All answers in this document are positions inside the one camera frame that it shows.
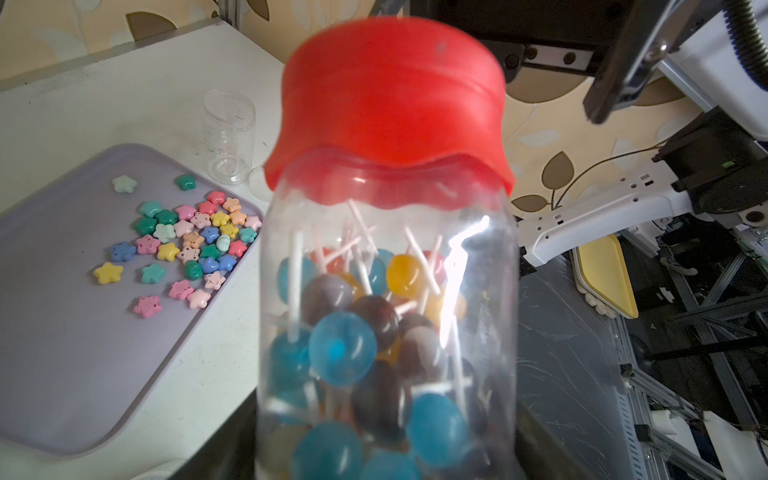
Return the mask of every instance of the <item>blue star candy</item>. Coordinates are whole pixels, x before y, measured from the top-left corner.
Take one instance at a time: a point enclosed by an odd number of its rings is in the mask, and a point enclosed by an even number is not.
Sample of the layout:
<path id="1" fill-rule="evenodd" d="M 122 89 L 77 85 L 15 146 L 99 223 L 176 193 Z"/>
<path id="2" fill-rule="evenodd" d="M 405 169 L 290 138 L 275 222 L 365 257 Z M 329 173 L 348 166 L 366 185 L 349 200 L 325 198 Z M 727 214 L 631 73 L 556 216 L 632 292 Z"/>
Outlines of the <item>blue star candy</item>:
<path id="1" fill-rule="evenodd" d="M 203 237 L 205 243 L 209 245 L 215 242 L 219 235 L 221 235 L 221 233 L 219 233 L 219 229 L 216 227 L 205 227 L 203 228 L 203 231 L 200 232 L 200 236 Z"/>
<path id="2" fill-rule="evenodd" d="M 127 262 L 136 254 L 136 246 L 128 242 L 120 242 L 117 245 L 113 245 L 111 250 L 113 262 Z"/>
<path id="3" fill-rule="evenodd" d="M 203 273 L 213 273 L 219 269 L 219 263 L 210 257 L 201 258 L 199 264 Z"/>
<path id="4" fill-rule="evenodd" d="M 150 266 L 145 266 L 141 269 L 141 282 L 142 283 L 159 283 L 165 276 L 165 269 L 152 263 Z"/>
<path id="5" fill-rule="evenodd" d="M 228 253 L 219 257 L 218 261 L 219 261 L 220 272 L 231 272 L 232 269 L 235 267 L 235 263 L 237 263 L 237 260 L 235 260 L 235 257 L 232 257 Z"/>

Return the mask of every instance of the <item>pink star candy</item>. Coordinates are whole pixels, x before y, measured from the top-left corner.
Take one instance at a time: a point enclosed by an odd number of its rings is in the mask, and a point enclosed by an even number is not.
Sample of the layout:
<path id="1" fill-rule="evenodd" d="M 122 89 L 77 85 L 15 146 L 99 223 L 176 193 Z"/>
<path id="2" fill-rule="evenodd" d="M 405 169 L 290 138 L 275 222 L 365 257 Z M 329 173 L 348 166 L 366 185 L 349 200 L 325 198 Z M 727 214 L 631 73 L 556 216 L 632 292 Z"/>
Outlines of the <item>pink star candy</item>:
<path id="1" fill-rule="evenodd" d="M 197 289 L 190 293 L 190 295 L 187 297 L 187 300 L 190 301 L 190 308 L 192 310 L 196 308 L 205 308 L 208 306 L 210 293 L 206 292 L 205 290 Z"/>
<path id="2" fill-rule="evenodd" d="M 203 277 L 205 279 L 205 288 L 210 290 L 218 290 L 221 288 L 221 284 L 227 278 L 219 272 L 208 273 Z"/>
<path id="3" fill-rule="evenodd" d="M 181 253 L 176 255 L 176 258 L 181 258 L 181 262 L 186 265 L 190 260 L 200 259 L 200 249 L 192 247 L 184 247 Z"/>
<path id="4" fill-rule="evenodd" d="M 170 285 L 168 296 L 179 300 L 185 300 L 193 291 L 194 288 L 190 286 L 189 280 L 181 280 L 180 282 L 173 282 Z"/>
<path id="5" fill-rule="evenodd" d="M 261 220 L 259 220 L 259 217 L 257 217 L 256 215 L 252 215 L 251 217 L 248 217 L 245 220 L 245 223 L 243 223 L 243 227 L 253 228 L 254 230 L 258 230 L 259 227 L 261 227 Z"/>
<path id="6" fill-rule="evenodd" d="M 197 205 L 197 209 L 201 214 L 212 215 L 216 212 L 216 205 L 212 204 L 208 200 L 205 200 L 202 204 Z"/>
<path id="7" fill-rule="evenodd" d="M 247 219 L 248 216 L 244 214 L 242 210 L 235 210 L 230 214 L 230 222 L 232 222 L 233 225 L 242 225 Z"/>
<path id="8" fill-rule="evenodd" d="M 159 296 L 142 296 L 139 299 L 139 303 L 134 307 L 134 313 L 138 313 L 144 318 L 149 318 L 162 309 Z"/>
<path id="9" fill-rule="evenodd" d="M 136 243 L 136 253 L 140 255 L 154 255 L 160 246 L 160 241 L 151 235 L 144 235 L 134 243 Z"/>
<path id="10" fill-rule="evenodd" d="M 194 214 L 194 217 L 192 217 L 190 222 L 192 222 L 195 228 L 199 228 L 202 230 L 205 227 L 210 227 L 210 215 L 197 212 L 196 214 Z"/>
<path id="11" fill-rule="evenodd" d="M 190 207 L 189 205 L 176 207 L 175 211 L 179 215 L 179 220 L 189 220 L 190 218 L 194 217 L 194 214 L 197 213 L 197 210 L 195 210 L 194 207 Z"/>
<path id="12" fill-rule="evenodd" d="M 224 203 L 224 192 L 214 190 L 210 192 L 206 198 L 214 205 L 221 205 Z"/>
<path id="13" fill-rule="evenodd" d="M 174 223 L 174 232 L 176 232 L 176 238 L 181 238 L 187 233 L 192 233 L 194 225 L 186 220 L 179 220 Z"/>
<path id="14" fill-rule="evenodd" d="M 243 253 L 245 253 L 247 248 L 248 247 L 245 246 L 245 243 L 243 243 L 242 240 L 235 240 L 234 242 L 230 243 L 230 251 L 228 253 L 237 258 L 240 258 L 243 256 Z"/>

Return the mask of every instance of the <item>yellow tray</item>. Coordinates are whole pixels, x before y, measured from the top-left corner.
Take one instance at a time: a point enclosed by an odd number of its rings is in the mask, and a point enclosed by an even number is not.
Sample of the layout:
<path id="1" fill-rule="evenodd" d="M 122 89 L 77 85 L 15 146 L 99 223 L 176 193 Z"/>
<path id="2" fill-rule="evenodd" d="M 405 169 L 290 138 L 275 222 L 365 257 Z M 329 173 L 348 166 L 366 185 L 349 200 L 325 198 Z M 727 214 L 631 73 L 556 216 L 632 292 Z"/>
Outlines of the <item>yellow tray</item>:
<path id="1" fill-rule="evenodd" d="M 618 238 L 608 235 L 576 250 L 575 267 L 581 271 L 584 283 L 622 316 L 637 318 L 637 304 Z"/>

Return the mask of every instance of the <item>yellow lollipop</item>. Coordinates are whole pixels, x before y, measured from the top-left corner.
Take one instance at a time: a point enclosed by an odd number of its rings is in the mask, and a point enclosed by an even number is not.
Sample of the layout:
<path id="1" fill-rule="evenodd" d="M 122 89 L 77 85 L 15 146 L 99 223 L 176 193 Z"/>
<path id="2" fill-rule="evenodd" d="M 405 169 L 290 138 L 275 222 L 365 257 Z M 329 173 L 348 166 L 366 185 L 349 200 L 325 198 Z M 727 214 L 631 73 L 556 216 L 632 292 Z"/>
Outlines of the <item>yellow lollipop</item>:
<path id="1" fill-rule="evenodd" d="M 386 284 L 397 296 L 419 298 L 426 287 L 422 264 L 410 255 L 395 255 L 386 269 Z"/>

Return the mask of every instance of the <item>yellow star candy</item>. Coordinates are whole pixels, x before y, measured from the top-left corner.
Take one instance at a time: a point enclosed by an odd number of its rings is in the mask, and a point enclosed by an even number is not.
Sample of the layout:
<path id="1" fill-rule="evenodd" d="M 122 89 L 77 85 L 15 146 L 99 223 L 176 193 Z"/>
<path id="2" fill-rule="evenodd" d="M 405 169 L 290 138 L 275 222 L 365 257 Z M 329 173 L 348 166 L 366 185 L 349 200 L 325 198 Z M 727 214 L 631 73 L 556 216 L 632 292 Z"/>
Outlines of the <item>yellow star candy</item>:
<path id="1" fill-rule="evenodd" d="M 163 243 L 163 245 L 157 249 L 157 259 L 173 262 L 176 260 L 176 255 L 178 255 L 179 252 L 181 252 L 181 250 L 179 250 L 179 247 L 176 245 L 172 243 Z"/>
<path id="2" fill-rule="evenodd" d="M 98 278 L 98 282 L 101 285 L 107 283 L 119 282 L 120 275 L 123 273 L 123 267 L 118 265 L 112 265 L 106 262 L 104 265 L 94 270 L 94 275 Z"/>
<path id="3" fill-rule="evenodd" d="M 228 223 L 226 225 L 222 225 L 221 227 L 219 227 L 219 231 L 221 232 L 222 235 L 227 235 L 229 238 L 234 240 L 235 237 L 237 237 L 237 232 L 239 232 L 240 229 L 235 227 L 233 224 Z"/>
<path id="4" fill-rule="evenodd" d="M 228 221 L 230 221 L 230 216 L 224 212 L 216 212 L 210 216 L 210 222 L 214 227 L 221 227 L 222 225 L 226 225 Z"/>

